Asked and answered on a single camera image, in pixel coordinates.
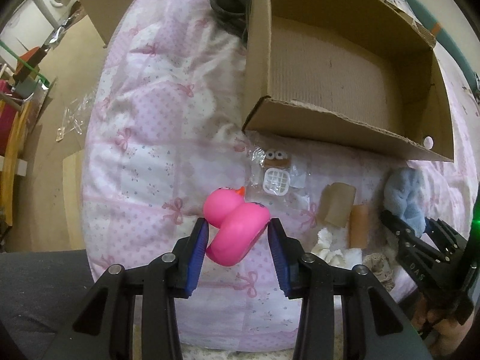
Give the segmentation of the person's right hand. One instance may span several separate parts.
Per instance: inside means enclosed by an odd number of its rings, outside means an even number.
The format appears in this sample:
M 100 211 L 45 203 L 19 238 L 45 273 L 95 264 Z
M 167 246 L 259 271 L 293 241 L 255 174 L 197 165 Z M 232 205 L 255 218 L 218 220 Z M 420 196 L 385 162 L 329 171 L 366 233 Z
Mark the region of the person's right hand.
M 431 355 L 436 358 L 445 358 L 452 355 L 459 347 L 463 339 L 473 325 L 474 316 L 470 314 L 469 319 L 461 325 L 454 316 L 440 319 L 443 315 L 441 310 L 429 309 L 427 300 L 421 296 L 416 302 L 411 323 L 420 331 L 426 323 L 430 323 L 438 334 L 437 339 L 429 346 Z

